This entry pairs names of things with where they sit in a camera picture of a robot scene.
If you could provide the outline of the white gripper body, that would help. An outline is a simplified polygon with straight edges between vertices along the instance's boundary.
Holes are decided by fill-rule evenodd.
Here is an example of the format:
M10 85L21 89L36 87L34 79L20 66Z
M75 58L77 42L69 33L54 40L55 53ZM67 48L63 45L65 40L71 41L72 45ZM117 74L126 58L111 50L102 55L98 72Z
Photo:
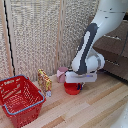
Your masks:
M86 73L83 75L78 75L73 71L67 71L65 73L65 82L66 83L86 83L86 82L95 82L97 79L97 73Z

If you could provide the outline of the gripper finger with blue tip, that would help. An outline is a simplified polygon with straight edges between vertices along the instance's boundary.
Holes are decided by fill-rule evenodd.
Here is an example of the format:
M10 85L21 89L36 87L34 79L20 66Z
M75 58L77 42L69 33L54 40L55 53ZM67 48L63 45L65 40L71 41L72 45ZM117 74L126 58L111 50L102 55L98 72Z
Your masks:
M82 84L78 83L78 87L77 87L77 90L82 90Z

